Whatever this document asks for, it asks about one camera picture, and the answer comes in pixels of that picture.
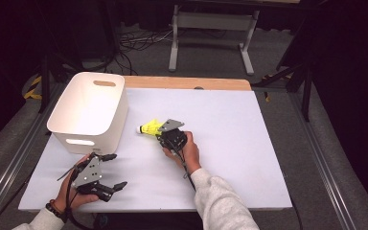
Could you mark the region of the white table mat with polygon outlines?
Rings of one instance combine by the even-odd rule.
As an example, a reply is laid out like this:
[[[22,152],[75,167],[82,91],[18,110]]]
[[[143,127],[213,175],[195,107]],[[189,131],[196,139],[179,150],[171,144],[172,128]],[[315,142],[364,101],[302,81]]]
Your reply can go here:
[[[102,183],[126,186],[84,212],[192,211],[194,189],[158,141],[136,128],[175,119],[195,137],[201,166],[230,183],[252,210],[291,205],[276,153],[252,91],[140,89],[126,92],[128,112],[114,160],[102,163]]]

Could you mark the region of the black tripod stand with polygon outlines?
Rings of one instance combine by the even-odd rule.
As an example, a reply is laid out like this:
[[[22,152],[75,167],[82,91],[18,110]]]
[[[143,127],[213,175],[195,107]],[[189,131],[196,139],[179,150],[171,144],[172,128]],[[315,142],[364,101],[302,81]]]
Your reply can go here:
[[[307,50],[304,55],[301,56],[301,60],[297,61],[290,67],[274,74],[271,77],[263,77],[261,81],[252,83],[252,87],[265,87],[271,83],[289,76],[289,80],[286,84],[286,91],[290,93],[296,93],[301,85],[304,85],[303,99],[301,102],[301,113],[306,122],[309,118],[309,106],[311,98],[311,64],[314,61],[314,54],[312,51]]]
[[[83,70],[80,61],[73,61],[59,53],[47,53],[40,64],[42,100],[39,112],[42,113],[49,105],[51,87],[50,78],[56,82],[66,82],[72,73]]]

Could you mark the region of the white plastic storage bin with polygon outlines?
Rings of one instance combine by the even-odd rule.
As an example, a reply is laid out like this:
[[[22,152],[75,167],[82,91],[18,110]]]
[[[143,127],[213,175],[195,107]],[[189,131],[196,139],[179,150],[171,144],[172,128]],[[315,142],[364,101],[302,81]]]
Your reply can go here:
[[[116,151],[128,112],[125,78],[81,72],[67,84],[47,128],[72,153]]]

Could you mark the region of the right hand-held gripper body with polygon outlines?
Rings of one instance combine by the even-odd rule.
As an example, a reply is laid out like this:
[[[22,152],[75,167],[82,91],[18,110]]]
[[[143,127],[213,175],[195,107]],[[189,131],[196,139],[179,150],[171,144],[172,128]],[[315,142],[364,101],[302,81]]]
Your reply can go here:
[[[175,152],[181,151],[187,143],[186,134],[180,130],[184,126],[183,122],[169,119],[159,130],[163,132],[164,143],[160,143],[163,148]]]

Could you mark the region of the grey metal stand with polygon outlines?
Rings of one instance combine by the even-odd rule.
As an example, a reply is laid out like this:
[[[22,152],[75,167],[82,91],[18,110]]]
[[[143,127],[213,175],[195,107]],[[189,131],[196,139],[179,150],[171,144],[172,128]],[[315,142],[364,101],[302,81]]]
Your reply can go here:
[[[257,4],[250,14],[223,14],[210,12],[186,12],[179,5],[173,7],[172,15],[172,47],[170,54],[169,70],[174,72],[178,57],[178,29],[202,29],[243,31],[245,39],[238,47],[243,61],[245,72],[249,76],[254,75],[254,68],[248,53],[251,38],[257,28],[260,12],[263,7],[297,7],[301,0],[251,0]]]

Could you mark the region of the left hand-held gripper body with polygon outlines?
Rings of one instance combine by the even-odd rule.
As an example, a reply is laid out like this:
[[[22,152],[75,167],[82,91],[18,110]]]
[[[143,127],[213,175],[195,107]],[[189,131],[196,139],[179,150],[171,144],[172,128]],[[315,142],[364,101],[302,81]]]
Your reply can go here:
[[[96,195],[100,200],[108,202],[114,191],[112,188],[102,185],[103,177],[101,170],[100,154],[92,152],[72,172],[72,186],[83,195]]]

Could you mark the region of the dark curtain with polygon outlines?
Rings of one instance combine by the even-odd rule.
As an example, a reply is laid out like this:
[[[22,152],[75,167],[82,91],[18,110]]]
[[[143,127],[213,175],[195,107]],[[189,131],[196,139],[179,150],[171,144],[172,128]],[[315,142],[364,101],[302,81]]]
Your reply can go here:
[[[302,0],[312,8],[284,57],[311,72],[336,136],[368,194],[368,0]]]
[[[116,49],[104,0],[0,0],[0,131],[31,76],[63,81],[87,69],[85,58],[108,64]]]

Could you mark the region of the aluminium floor rail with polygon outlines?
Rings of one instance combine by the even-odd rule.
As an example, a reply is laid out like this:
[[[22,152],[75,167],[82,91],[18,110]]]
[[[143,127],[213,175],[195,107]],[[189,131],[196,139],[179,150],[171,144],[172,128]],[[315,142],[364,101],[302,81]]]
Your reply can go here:
[[[42,111],[39,111],[37,100],[26,101],[0,132],[0,210],[18,174],[29,171],[25,162],[35,147],[35,141],[44,135],[41,131],[47,132],[48,117],[64,88],[64,83],[56,83],[52,87],[49,102]]]
[[[328,197],[332,203],[335,214],[340,222],[343,230],[357,230],[356,225],[353,222],[352,216],[346,206],[345,200],[340,192],[340,189],[334,179],[334,175],[326,161],[324,153],[320,148],[318,140],[314,134],[312,126],[307,122],[303,116],[300,101],[297,95],[288,95],[290,102],[297,114],[298,120],[302,125],[304,133],[307,136],[307,140],[310,144],[313,160],[321,176]]]

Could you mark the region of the yellow black hazard tape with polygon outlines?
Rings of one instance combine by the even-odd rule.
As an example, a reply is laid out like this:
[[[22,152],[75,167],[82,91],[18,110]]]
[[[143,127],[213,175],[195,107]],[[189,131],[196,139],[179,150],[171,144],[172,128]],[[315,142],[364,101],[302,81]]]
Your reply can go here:
[[[39,85],[39,83],[41,82],[42,77],[41,76],[37,76],[34,78],[34,80],[32,81],[30,87],[28,88],[28,90],[26,91],[26,93],[24,94],[23,98],[24,99],[34,99],[34,100],[41,100],[42,96],[40,94],[36,94],[35,91]]]

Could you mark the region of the yellow plastic shuttlecock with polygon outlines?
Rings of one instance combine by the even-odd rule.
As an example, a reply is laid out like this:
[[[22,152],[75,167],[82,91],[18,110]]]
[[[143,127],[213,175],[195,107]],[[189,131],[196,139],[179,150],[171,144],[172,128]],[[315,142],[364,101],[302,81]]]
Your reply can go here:
[[[159,122],[157,119],[153,119],[144,125],[138,126],[136,128],[136,132],[139,134],[147,134],[152,136],[160,135],[161,131],[159,130],[159,128],[162,125],[163,124]]]

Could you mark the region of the person's right hand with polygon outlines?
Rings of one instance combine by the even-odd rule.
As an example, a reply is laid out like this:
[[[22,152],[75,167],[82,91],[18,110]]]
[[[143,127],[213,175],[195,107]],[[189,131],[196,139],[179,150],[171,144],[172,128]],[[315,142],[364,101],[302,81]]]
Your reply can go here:
[[[192,174],[196,170],[201,168],[200,161],[199,161],[199,150],[194,142],[193,134],[191,131],[185,131],[187,136],[187,143],[180,152],[182,159],[186,163],[186,168],[188,174]],[[181,160],[178,156],[174,156],[168,149],[163,148],[163,152],[167,157],[173,160],[180,168],[183,167]]]

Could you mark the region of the person's left hand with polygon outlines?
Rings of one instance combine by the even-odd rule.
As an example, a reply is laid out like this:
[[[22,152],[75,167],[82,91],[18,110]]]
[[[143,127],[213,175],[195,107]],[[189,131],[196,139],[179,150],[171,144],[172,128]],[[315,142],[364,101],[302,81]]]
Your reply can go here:
[[[72,172],[70,171],[63,179],[57,197],[53,201],[54,208],[60,213],[64,213],[66,207],[77,209],[84,204],[99,200],[96,195],[81,195],[69,187]]]

